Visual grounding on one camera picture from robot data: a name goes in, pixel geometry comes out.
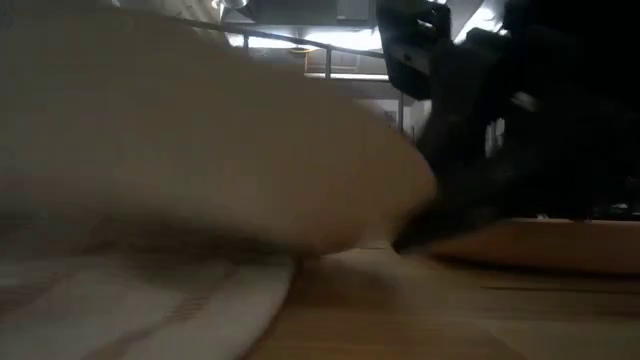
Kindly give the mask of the white striped dish cloth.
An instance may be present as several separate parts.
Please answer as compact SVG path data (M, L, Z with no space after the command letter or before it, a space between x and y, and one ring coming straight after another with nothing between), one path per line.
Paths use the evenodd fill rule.
M0 262L0 360L240 360L296 264L255 253Z

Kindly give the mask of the salmon orange plate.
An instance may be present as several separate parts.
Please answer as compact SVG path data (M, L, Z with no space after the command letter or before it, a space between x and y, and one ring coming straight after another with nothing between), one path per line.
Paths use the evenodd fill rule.
M436 190L382 114L184 25L21 6L0 29L2 212L328 254L396 235Z

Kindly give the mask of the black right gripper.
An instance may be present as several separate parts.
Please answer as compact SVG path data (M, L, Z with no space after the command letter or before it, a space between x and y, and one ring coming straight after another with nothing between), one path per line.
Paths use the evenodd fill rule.
M640 210L640 106L597 82L582 44L549 29L473 31L430 57L433 112L419 149L433 203L392 241L414 252L500 215Z

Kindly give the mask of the long ceiling light strip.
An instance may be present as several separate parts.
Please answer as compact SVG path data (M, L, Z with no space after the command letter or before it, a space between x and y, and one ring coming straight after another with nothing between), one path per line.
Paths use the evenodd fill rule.
M358 74L358 73L304 73L304 76L315 79L347 80L347 81L371 81L388 82L389 77L383 74Z

